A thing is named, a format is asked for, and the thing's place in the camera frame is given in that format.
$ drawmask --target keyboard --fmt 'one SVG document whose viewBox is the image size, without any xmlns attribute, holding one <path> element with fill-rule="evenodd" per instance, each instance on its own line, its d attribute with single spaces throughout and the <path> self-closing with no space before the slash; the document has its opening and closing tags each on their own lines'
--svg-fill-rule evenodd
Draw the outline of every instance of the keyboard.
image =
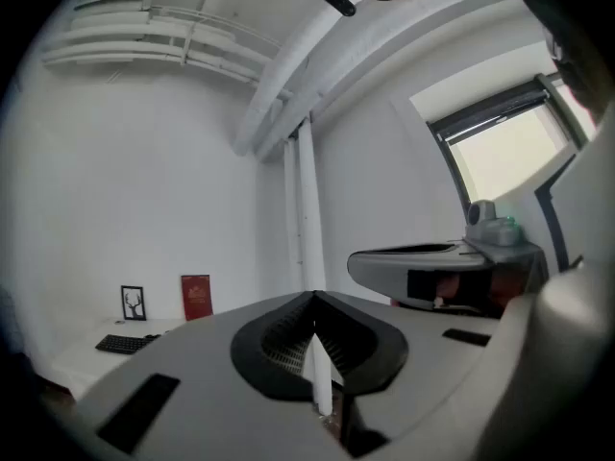
<svg viewBox="0 0 615 461">
<path fill-rule="evenodd" d="M 133 353 L 137 353 L 146 345 L 152 343 L 159 336 L 159 334 L 148 334 L 143 338 L 138 338 L 134 336 L 118 336 L 116 334 L 108 334 L 105 338 L 103 338 L 103 341 L 96 345 L 96 350 L 132 355 Z"/>
</svg>

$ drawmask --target desk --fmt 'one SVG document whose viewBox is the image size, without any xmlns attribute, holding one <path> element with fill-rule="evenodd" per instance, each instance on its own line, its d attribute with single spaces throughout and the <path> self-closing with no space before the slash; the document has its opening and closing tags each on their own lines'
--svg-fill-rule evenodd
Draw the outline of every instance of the desk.
<svg viewBox="0 0 615 461">
<path fill-rule="evenodd" d="M 75 400 L 80 399 L 99 379 L 131 358 L 131 355 L 100 352 L 96 345 L 108 334 L 142 337 L 148 334 L 164 334 L 180 327 L 184 319 L 154 319 L 148 321 L 124 321 L 116 324 L 116 318 L 108 319 L 101 326 L 74 342 L 52 362 L 52 368 L 62 378 L 61 386 L 70 390 Z"/>
</svg>

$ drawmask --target black window frame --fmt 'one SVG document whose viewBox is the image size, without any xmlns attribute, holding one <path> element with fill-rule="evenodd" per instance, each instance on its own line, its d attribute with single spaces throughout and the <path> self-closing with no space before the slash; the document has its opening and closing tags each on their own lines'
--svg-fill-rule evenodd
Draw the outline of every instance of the black window frame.
<svg viewBox="0 0 615 461">
<path fill-rule="evenodd" d="M 470 196 L 451 146 L 540 106 L 547 106 L 566 140 L 572 142 L 577 151 L 587 143 L 582 126 L 554 86 L 558 82 L 561 82 L 559 73 L 548 77 L 539 74 L 529 82 L 478 101 L 437 121 L 427 122 L 451 172 L 466 219 Z"/>
</svg>

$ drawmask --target deer picture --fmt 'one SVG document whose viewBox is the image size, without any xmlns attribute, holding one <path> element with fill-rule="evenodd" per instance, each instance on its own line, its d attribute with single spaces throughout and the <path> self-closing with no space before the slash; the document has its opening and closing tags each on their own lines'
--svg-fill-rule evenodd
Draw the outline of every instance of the deer picture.
<svg viewBox="0 0 615 461">
<path fill-rule="evenodd" d="M 136 294 L 136 303 L 131 303 L 130 299 L 129 299 L 129 294 L 128 294 L 128 292 L 126 292 L 124 294 L 124 302 L 131 309 L 131 312 L 133 313 L 133 318 L 140 318 L 141 317 L 141 315 L 137 314 L 136 311 L 135 311 L 135 309 L 137 307 L 139 307 L 143 303 L 143 297 L 141 296 L 140 293 Z"/>
</svg>

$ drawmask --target red poster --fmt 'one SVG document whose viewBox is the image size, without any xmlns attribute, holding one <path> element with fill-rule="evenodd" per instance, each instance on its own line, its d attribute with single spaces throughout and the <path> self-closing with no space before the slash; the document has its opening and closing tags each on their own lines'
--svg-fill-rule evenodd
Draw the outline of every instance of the red poster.
<svg viewBox="0 0 615 461">
<path fill-rule="evenodd" d="M 182 277 L 182 294 L 184 296 L 185 319 L 211 316 L 211 291 L 209 275 L 185 275 Z"/>
</svg>

